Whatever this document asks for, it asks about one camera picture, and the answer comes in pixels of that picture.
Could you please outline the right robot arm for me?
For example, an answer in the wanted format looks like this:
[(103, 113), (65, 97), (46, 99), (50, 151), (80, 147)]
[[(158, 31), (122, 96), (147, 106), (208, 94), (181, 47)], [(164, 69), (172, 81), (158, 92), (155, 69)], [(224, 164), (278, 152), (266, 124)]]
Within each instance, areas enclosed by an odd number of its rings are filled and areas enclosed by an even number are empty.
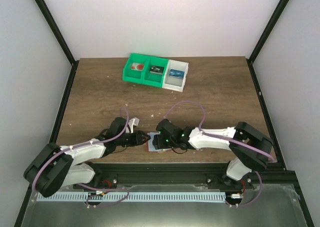
[(221, 149), (233, 152), (225, 173), (218, 178), (229, 189), (236, 187), (245, 175), (252, 171), (263, 172), (268, 163), (274, 162), (271, 156), (273, 141), (246, 122), (223, 129), (202, 129), (187, 126), (180, 128), (164, 119), (149, 133), (149, 152), (162, 152), (181, 149), (182, 151)]

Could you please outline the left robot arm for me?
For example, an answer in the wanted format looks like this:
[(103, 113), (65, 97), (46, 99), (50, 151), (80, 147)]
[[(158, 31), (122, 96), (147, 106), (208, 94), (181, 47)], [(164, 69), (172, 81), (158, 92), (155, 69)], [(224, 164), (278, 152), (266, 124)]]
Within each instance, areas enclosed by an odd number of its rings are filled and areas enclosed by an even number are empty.
[(62, 187), (86, 184), (97, 189), (102, 183), (99, 170), (89, 161), (112, 154), (117, 147), (136, 147), (147, 143), (151, 137), (135, 130), (139, 119), (116, 117), (106, 129), (89, 141), (75, 145), (48, 143), (29, 164), (23, 177), (34, 191), (50, 197)]

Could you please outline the brown leather card holder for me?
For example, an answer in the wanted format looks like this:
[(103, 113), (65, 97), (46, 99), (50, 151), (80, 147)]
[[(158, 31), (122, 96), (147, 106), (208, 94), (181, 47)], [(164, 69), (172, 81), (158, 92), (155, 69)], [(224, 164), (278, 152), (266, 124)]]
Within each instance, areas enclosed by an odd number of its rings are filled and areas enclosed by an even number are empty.
[(150, 139), (146, 143), (148, 152), (150, 152), (150, 153), (164, 153), (164, 152), (171, 151), (172, 150), (171, 148), (156, 149), (156, 147), (153, 144), (153, 140), (154, 140), (155, 136), (158, 134), (159, 133), (157, 133), (157, 132), (149, 132), (148, 133), (148, 135), (150, 136)]

